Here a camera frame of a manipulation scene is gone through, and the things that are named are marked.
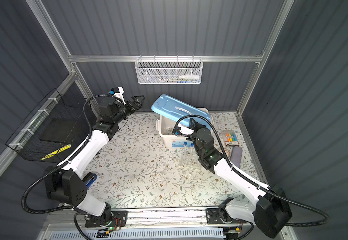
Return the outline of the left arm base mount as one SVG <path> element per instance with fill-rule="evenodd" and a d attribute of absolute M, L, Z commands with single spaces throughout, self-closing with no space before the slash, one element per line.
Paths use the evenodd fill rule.
<path fill-rule="evenodd" d="M 106 227 L 124 227 L 128 219 L 128 211 L 110 211 L 102 216 L 88 215 L 86 217 L 86 228 L 106 228 Z"/>

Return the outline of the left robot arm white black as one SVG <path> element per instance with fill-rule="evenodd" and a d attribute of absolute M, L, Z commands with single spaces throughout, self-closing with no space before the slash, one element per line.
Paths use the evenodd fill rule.
<path fill-rule="evenodd" d="M 133 96 L 122 102 L 120 97 L 106 97 L 100 104 L 100 118 L 89 125 L 87 138 L 64 161 L 57 170 L 45 178 L 47 197 L 72 206 L 78 212 L 109 222 L 113 215 L 111 206 L 88 192 L 85 184 L 84 170 L 95 155 L 117 133 L 119 123 L 140 110 L 145 96 Z"/>

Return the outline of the blue plastic bin lid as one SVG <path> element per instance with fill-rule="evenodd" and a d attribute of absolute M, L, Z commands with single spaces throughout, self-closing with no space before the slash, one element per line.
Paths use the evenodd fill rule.
<path fill-rule="evenodd" d="M 165 130 L 172 130 L 178 119 L 188 115 L 202 116 L 212 122 L 208 111 L 197 109 L 168 95 L 161 95 L 153 103 L 151 110 L 161 115 L 162 128 Z"/>

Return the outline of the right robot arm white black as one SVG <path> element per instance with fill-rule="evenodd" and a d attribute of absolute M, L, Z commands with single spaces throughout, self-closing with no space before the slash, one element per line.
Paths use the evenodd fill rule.
<path fill-rule="evenodd" d="M 242 219 L 274 239 L 292 217 L 289 204 L 278 196 L 279 191 L 272 191 L 267 184 L 231 163 L 224 148 L 217 150 L 212 136 L 216 132 L 211 122 L 199 115 L 178 119 L 173 129 L 175 135 L 193 142 L 198 161 L 204 169 L 223 178 L 248 198 L 250 203 L 246 207 L 233 198 L 227 198 L 219 206 L 221 220 L 231 222 Z"/>

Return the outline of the white plastic storage bin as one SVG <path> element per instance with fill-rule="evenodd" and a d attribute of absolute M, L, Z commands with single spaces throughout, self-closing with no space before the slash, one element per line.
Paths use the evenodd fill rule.
<path fill-rule="evenodd" d="M 197 108 L 197 109 L 208 111 L 206 108 Z M 185 137 L 176 137 L 175 134 L 172 133 L 171 129 L 169 129 L 169 130 L 163 129 L 162 128 L 162 121 L 160 120 L 160 118 L 159 118 L 159 120 L 157 120 L 156 130 L 159 132 L 159 135 L 163 138 L 166 147 L 169 149 L 171 149 L 171 148 L 183 148 L 184 142 L 188 142 L 188 146 L 190 146 L 190 144 L 191 144 L 191 142 L 187 141 Z"/>

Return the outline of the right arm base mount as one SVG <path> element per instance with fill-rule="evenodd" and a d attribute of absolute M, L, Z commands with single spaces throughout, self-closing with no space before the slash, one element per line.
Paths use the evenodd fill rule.
<path fill-rule="evenodd" d="M 207 208 L 205 209 L 207 223 L 209 225 L 217 224 L 238 224 L 242 225 L 245 221 L 231 218 L 226 212 L 219 208 Z"/>

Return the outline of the clear plastic test tube rack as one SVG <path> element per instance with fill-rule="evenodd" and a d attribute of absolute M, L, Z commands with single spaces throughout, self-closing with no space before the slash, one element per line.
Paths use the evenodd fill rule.
<path fill-rule="evenodd" d="M 180 155 L 179 165 L 186 176 L 195 176 L 197 171 L 200 169 L 198 162 L 198 155 L 194 146 L 187 146 L 187 154 L 184 156 L 184 147 Z"/>

